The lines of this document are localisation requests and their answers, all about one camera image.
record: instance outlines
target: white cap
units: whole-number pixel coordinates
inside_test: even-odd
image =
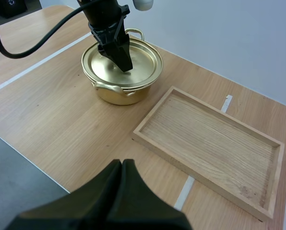
[[[153,0],[133,0],[133,4],[139,11],[147,11],[151,9]]]

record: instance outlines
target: wooden tray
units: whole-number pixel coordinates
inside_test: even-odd
[[[174,87],[133,136],[259,220],[273,218],[284,152],[280,141]]]

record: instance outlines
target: brass saucepan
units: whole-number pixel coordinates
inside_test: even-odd
[[[141,39],[130,38],[132,70],[124,73],[111,60],[101,56],[97,50],[98,43],[82,55],[83,71],[91,80],[97,95],[117,105],[134,104],[146,98],[163,69],[160,54],[144,41],[140,30],[126,29],[125,32],[141,35]]]

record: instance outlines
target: black cable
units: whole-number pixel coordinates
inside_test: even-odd
[[[8,57],[8,58],[13,58],[13,59],[18,59],[18,58],[24,58],[33,52],[37,51],[65,22],[67,22],[70,18],[81,12],[82,10],[92,6],[95,2],[98,2],[99,0],[91,1],[89,3],[84,4],[83,6],[75,9],[73,12],[71,12],[69,15],[67,15],[65,18],[63,18],[58,24],[56,24],[55,27],[53,27],[43,38],[40,40],[34,47],[31,49],[22,52],[20,54],[11,54],[9,53],[4,47],[3,44],[0,40],[0,52]]]

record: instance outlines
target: white wall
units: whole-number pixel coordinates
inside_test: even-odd
[[[78,6],[41,3],[55,1]],[[118,2],[147,41],[286,105],[286,0],[154,0],[146,12]]]

